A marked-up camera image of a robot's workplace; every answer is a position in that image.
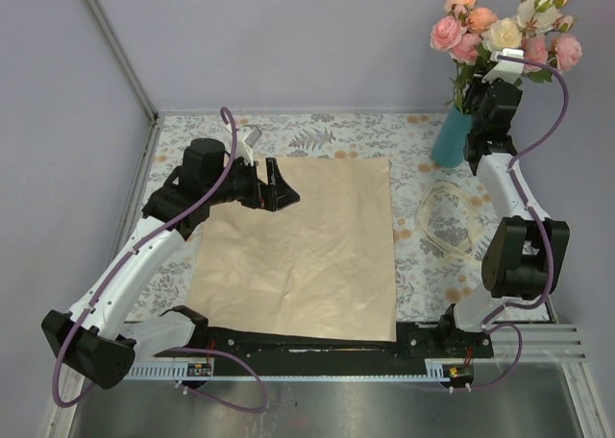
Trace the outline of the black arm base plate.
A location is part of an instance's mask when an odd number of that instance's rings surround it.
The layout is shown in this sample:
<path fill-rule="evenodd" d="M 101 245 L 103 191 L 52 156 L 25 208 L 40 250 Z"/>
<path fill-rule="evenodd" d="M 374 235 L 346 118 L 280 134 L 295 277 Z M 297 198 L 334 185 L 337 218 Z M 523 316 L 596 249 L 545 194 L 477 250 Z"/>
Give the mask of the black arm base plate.
<path fill-rule="evenodd" d="M 392 342 L 289 336 L 200 326 L 186 345 L 189 348 L 228 350 L 245 355 L 266 352 L 387 353 L 411 359 L 490 359 L 494 356 L 491 338 L 483 332 L 444 330 L 435 325 L 409 322 L 396 324 L 395 340 Z"/>

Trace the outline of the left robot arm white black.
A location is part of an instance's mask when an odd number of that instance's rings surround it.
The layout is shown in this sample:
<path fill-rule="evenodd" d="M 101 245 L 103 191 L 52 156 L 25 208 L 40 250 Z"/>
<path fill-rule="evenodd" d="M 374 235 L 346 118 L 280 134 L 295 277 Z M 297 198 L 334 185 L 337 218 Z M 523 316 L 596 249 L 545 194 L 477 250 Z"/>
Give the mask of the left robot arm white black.
<path fill-rule="evenodd" d="M 41 327 L 57 360 L 108 390 L 141 358 L 177 348 L 188 356 L 203 353 L 208 320 L 184 305 L 141 323 L 126 318 L 161 265 L 209 218 L 211 207 L 238 202 L 275 212 L 299 202 L 275 158 L 265 161 L 265 181 L 257 166 L 246 155 L 227 153 L 219 140 L 193 140 L 182 163 L 150 196 L 105 274 L 67 311 L 44 317 Z"/>

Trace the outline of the orange beige wrapping paper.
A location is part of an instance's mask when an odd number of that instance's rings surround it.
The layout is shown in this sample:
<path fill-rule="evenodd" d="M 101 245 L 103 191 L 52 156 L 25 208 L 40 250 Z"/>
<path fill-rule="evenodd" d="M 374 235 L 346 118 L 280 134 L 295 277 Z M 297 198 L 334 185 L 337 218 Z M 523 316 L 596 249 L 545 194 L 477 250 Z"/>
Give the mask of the orange beige wrapping paper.
<path fill-rule="evenodd" d="M 300 201 L 214 207 L 187 305 L 218 327 L 388 342 L 396 279 L 387 158 L 281 158 Z"/>

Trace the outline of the cream printed ribbon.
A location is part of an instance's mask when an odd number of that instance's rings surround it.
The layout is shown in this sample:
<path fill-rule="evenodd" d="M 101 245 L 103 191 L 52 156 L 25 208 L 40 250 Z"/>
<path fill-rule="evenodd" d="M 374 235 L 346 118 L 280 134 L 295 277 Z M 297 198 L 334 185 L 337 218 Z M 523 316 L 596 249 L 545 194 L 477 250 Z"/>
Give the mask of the cream printed ribbon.
<path fill-rule="evenodd" d="M 437 181 L 417 207 L 414 225 L 443 259 L 478 267 L 495 215 L 481 197 L 455 183 Z"/>

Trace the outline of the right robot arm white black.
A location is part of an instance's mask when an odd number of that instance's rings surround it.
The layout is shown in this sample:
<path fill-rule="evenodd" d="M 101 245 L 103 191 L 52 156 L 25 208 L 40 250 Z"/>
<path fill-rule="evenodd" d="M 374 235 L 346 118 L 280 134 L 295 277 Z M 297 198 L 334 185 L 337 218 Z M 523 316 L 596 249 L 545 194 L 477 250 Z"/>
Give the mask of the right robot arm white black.
<path fill-rule="evenodd" d="M 480 286 L 451 304 L 438 322 L 437 345 L 457 357 L 508 308 L 533 310 L 554 291 L 570 229 L 539 205 L 525 181 L 509 135 L 521 90 L 503 80 L 475 79 L 464 100 L 471 112 L 464 157 L 486 188 L 500 220 L 481 261 Z"/>

